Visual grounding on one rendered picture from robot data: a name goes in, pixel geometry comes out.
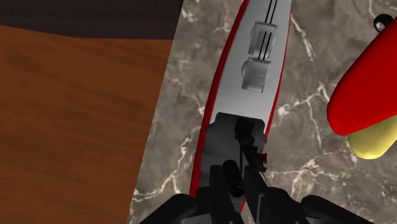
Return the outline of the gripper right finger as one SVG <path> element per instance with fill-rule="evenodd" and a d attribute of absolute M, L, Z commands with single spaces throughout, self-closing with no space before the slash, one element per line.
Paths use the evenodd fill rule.
<path fill-rule="evenodd" d="M 286 190 L 267 186 L 260 173 L 244 168 L 244 194 L 256 224 L 374 224 L 317 195 L 300 202 Z"/>

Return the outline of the red and grey toy boat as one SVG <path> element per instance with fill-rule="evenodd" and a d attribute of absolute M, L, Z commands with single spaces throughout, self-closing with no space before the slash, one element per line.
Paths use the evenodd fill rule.
<path fill-rule="evenodd" d="M 219 59 L 205 105 L 190 195 L 222 168 L 236 211 L 241 211 L 244 168 L 264 173 L 264 146 L 281 84 L 292 0 L 243 0 Z"/>

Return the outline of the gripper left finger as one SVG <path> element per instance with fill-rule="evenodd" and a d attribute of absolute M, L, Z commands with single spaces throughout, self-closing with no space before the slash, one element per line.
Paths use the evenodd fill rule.
<path fill-rule="evenodd" d="M 222 168 L 213 165 L 208 186 L 196 196 L 173 195 L 139 224 L 244 224 L 232 204 Z"/>

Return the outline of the red and yellow toy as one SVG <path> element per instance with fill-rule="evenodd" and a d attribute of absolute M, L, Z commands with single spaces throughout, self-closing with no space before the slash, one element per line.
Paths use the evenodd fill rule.
<path fill-rule="evenodd" d="M 326 110 L 352 152 L 376 159 L 397 141 L 397 16 L 377 15 L 378 32 L 337 83 Z"/>

